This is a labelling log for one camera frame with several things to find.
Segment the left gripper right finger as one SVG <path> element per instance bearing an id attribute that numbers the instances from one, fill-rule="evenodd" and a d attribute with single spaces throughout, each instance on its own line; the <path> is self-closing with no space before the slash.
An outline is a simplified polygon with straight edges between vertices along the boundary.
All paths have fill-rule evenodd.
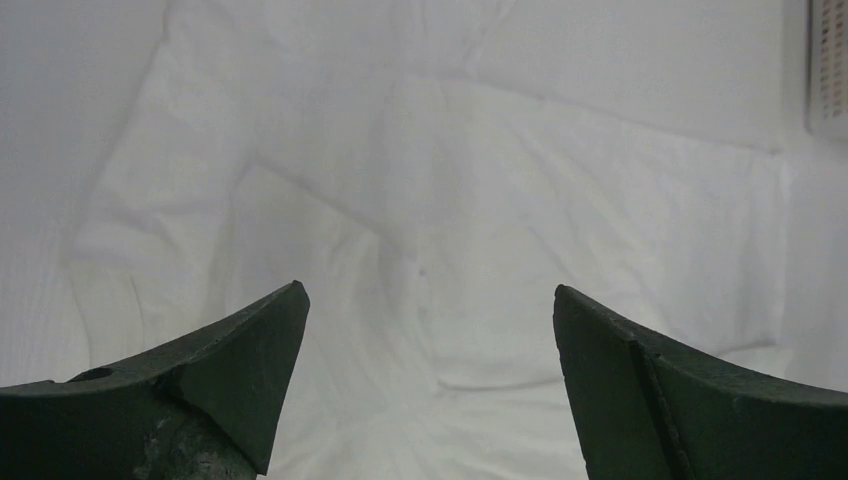
<path id="1" fill-rule="evenodd" d="M 843 479 L 847 396 L 743 368 L 559 286 L 553 327 L 592 479 Z"/>

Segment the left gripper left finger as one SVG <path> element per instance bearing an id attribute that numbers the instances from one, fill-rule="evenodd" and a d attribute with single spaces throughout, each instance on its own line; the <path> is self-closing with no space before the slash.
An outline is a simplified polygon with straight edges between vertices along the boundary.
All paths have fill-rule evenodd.
<path id="1" fill-rule="evenodd" d="M 5 479 L 267 473 L 310 300 L 294 281 L 137 355 L 1 391 Z"/>

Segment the white t shirt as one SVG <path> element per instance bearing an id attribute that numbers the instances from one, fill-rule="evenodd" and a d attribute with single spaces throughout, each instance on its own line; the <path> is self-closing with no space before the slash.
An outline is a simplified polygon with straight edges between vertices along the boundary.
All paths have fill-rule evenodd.
<path id="1" fill-rule="evenodd" d="M 273 479 L 582 479 L 568 284 L 783 375 L 788 172 L 498 86 L 521 1 L 173 1 L 72 247 L 100 366 L 300 281 Z"/>

